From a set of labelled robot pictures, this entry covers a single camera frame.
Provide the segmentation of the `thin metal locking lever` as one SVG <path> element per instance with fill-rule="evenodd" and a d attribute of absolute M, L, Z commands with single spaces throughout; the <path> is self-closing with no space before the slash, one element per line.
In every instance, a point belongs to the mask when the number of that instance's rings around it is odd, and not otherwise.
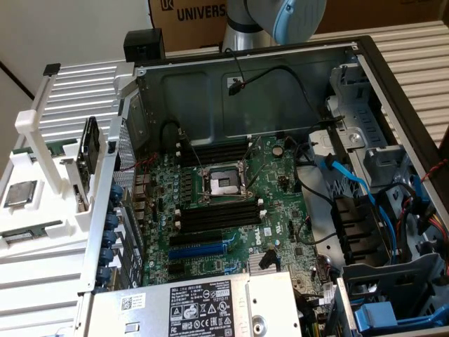
<path fill-rule="evenodd" d="M 199 167 L 201 168 L 201 175 L 203 175 L 204 174 L 203 165 L 201 163 L 201 160 L 199 159 L 199 156 L 198 156 L 196 150 L 194 149 L 194 146 L 192 145 L 191 140 L 189 139 L 186 132 L 183 131 L 181 128 L 179 128 L 177 131 L 178 131 L 178 135 L 180 138 L 180 142 L 183 144 L 184 147 L 188 148 L 193 153 L 193 155 L 196 158 L 196 161 L 198 162 Z"/>
<path fill-rule="evenodd" d="M 253 141 L 250 145 L 250 147 L 248 148 L 248 150 L 246 151 L 246 153 L 244 154 L 241 163 L 243 164 L 243 172 L 244 175 L 246 175 L 246 169 L 247 169 L 247 158 L 249 158 L 249 156 L 255 151 L 255 149 L 257 148 L 257 146 L 259 145 L 259 143 L 261 143 L 262 137 L 258 136 L 257 139 L 255 141 Z M 250 188 L 252 187 L 252 185 L 254 184 L 254 182 L 257 180 L 258 176 L 260 175 L 262 169 L 266 166 L 266 164 L 261 165 L 261 167 L 256 171 L 255 175 L 251 178 L 251 180 L 247 183 L 246 181 L 244 181 L 245 183 L 245 192 L 244 195 L 248 196 L 250 194 Z"/>

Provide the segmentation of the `silver CPU chip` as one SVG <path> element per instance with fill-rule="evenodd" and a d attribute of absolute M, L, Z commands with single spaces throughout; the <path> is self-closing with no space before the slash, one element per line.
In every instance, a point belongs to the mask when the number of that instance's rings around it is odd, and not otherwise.
<path fill-rule="evenodd" d="M 36 184 L 36 180 L 12 184 L 8 189 L 4 208 L 24 206 L 25 204 L 32 202 Z"/>

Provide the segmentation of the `green Dell motherboard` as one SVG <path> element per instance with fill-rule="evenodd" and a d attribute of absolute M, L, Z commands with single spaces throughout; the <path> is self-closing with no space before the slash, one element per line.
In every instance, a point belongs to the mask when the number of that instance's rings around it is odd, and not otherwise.
<path fill-rule="evenodd" d="M 227 244 L 223 255 L 168 259 L 168 252 L 173 249 L 204 245 L 169 247 L 170 237 L 189 234 L 180 232 L 180 208 L 213 204 L 199 202 L 201 168 L 180 165 L 181 147 L 173 153 L 155 153 L 140 161 L 135 177 L 134 210 L 144 235 L 143 285 L 249 273 L 249 255 L 265 253 L 259 262 L 263 270 L 275 264 L 277 272 L 290 274 L 294 292 L 313 308 L 324 310 L 329 305 L 335 271 L 317 251 L 316 244 L 324 242 L 325 237 L 313 234 L 304 191 L 295 184 L 301 148 L 290 138 L 268 136 L 261 141 L 247 158 L 247 178 L 249 182 L 266 164 L 250 188 L 254 197 L 248 199 L 257 202 L 262 222 L 209 230 L 221 231 L 223 240 L 217 243 Z M 272 154 L 277 145 L 284 150 L 281 158 Z M 167 267 L 173 263 L 184 263 L 185 273 L 168 275 Z"/>

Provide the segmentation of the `grey metal disk bay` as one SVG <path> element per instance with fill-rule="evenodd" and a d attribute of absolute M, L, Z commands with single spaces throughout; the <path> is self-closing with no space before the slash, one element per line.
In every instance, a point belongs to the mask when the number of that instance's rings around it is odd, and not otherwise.
<path fill-rule="evenodd" d="M 362 66 L 343 64 L 330 72 L 327 108 L 342 117 L 339 130 L 351 170 L 373 190 L 408 183 L 408 155 L 394 139 L 382 105 Z"/>

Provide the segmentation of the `long blue expansion slot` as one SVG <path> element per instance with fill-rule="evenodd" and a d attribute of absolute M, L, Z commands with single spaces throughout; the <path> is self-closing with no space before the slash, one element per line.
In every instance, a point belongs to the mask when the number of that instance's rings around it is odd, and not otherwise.
<path fill-rule="evenodd" d="M 204 244 L 199 246 L 173 249 L 168 252 L 168 259 L 179 260 L 186 258 L 223 255 L 226 252 L 227 252 L 227 244 L 224 243 Z"/>

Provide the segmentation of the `printed Universal Robots cardboard box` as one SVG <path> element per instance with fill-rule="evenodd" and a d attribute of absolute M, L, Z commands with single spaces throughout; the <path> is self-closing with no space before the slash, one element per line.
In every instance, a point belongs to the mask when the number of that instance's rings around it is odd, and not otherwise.
<path fill-rule="evenodd" d="M 147 0 L 165 51 L 219 46 L 227 26 L 227 0 Z"/>

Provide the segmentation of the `blue plastic latch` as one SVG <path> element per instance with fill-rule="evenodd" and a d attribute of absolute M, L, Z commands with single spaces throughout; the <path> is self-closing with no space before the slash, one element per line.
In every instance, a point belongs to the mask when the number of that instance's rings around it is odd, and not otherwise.
<path fill-rule="evenodd" d="M 368 303 L 354 313 L 354 319 L 363 336 L 432 329 L 449 324 L 449 304 L 431 315 L 397 319 L 390 302 Z"/>

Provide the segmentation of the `silver power supply unit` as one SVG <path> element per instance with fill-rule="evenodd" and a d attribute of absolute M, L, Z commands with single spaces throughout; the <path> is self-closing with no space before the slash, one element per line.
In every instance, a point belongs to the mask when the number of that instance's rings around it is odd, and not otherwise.
<path fill-rule="evenodd" d="M 287 272 L 225 275 L 94 296 L 80 337 L 302 337 Z"/>

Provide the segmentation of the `plain brown cardboard box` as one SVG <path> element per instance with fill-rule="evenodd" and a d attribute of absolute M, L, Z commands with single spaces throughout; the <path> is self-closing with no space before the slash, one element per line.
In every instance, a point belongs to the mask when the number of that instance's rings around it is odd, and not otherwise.
<path fill-rule="evenodd" d="M 328 0 L 318 34 L 440 20 L 449 0 Z"/>

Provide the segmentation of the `silver chipset heatsink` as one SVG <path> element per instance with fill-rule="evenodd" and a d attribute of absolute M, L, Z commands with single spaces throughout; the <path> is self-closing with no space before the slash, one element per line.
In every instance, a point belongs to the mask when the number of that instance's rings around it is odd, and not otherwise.
<path fill-rule="evenodd" d="M 276 272 L 276 265 L 271 264 L 268 268 L 262 269 L 259 266 L 259 262 L 264 257 L 265 253 L 257 253 L 257 254 L 250 254 L 248 258 L 248 270 L 251 275 L 265 275 L 269 273 L 275 273 Z"/>

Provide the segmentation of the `silver card bracket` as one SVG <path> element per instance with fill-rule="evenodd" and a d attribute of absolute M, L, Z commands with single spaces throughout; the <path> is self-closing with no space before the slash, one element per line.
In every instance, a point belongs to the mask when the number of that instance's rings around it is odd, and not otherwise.
<path fill-rule="evenodd" d="M 60 164 L 64 165 L 67 171 L 70 185 L 72 186 L 78 212 L 88 210 L 89 202 L 87 193 L 89 191 L 90 174 L 84 162 L 78 162 L 72 158 L 63 159 Z"/>

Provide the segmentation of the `metal CPU socket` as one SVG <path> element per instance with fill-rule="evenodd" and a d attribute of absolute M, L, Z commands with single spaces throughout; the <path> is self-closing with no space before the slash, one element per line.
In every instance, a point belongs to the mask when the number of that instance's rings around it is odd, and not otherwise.
<path fill-rule="evenodd" d="M 254 197 L 249 190 L 246 160 L 205 166 L 201 176 L 201 189 L 197 192 L 202 204 L 223 204 L 245 201 Z"/>

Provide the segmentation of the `small black box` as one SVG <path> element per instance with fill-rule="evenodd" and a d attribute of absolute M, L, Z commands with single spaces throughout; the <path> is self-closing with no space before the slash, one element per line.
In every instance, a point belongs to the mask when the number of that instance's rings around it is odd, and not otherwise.
<path fill-rule="evenodd" d="M 145 64 L 166 58 L 163 33 L 160 28 L 129 31 L 123 42 L 126 62 Z"/>

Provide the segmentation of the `open grey PC case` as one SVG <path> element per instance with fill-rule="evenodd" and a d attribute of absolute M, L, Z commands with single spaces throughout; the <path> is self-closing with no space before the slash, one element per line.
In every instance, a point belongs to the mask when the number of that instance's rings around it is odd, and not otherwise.
<path fill-rule="evenodd" d="M 393 139 L 408 155 L 408 183 L 378 190 L 351 170 L 339 124 L 327 108 L 333 94 L 330 72 L 357 63 L 368 76 L 382 105 Z M 313 308 L 293 289 L 302 337 L 336 337 L 325 326 L 347 265 L 331 216 L 336 196 L 369 197 L 387 245 L 389 261 L 380 267 L 409 263 L 437 253 L 449 276 L 449 152 L 442 152 L 425 128 L 396 77 L 370 37 L 319 41 L 294 46 L 233 51 L 205 56 L 153 60 L 131 65 L 132 74 L 116 80 L 119 115 L 112 123 L 101 183 L 105 192 L 94 208 L 74 327 L 78 336 L 87 322 L 93 298 L 100 293 L 148 287 L 142 284 L 144 235 L 134 210 L 135 177 L 142 159 L 173 153 L 178 129 L 192 145 L 254 140 L 258 136 L 290 138 L 301 148 L 296 186 L 312 219 L 316 248 L 334 269 L 329 305 Z M 123 188 L 120 204 L 109 200 L 112 184 Z M 119 219 L 106 267 L 109 283 L 96 284 L 105 217 Z"/>

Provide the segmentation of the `grey blue drive cage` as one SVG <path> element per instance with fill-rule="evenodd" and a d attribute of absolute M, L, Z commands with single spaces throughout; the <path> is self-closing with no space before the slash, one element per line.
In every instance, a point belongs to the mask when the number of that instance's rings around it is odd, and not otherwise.
<path fill-rule="evenodd" d="M 449 304 L 449 276 L 437 253 L 409 263 L 371 267 L 345 266 L 325 326 L 327 336 L 336 337 L 449 337 L 449 324 L 432 329 L 363 336 L 354 313 L 364 304 L 390 302 L 397 319 L 431 315 Z"/>

